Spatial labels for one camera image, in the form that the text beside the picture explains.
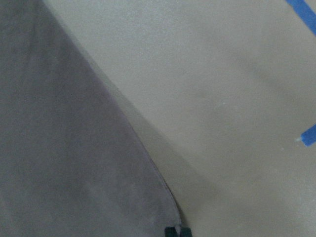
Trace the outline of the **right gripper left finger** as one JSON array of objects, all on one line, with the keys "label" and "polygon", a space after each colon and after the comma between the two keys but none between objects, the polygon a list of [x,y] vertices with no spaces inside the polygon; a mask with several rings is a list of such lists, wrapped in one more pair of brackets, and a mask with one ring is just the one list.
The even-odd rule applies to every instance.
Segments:
[{"label": "right gripper left finger", "polygon": [[164,229],[165,237],[180,237],[181,236],[181,227],[174,226],[174,227],[166,227]]}]

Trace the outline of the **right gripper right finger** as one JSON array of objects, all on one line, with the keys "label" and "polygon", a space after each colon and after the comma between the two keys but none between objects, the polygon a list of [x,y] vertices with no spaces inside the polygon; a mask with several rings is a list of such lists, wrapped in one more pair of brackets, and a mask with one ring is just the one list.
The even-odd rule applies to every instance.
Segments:
[{"label": "right gripper right finger", "polygon": [[192,237],[192,231],[189,227],[181,227],[180,237]]}]

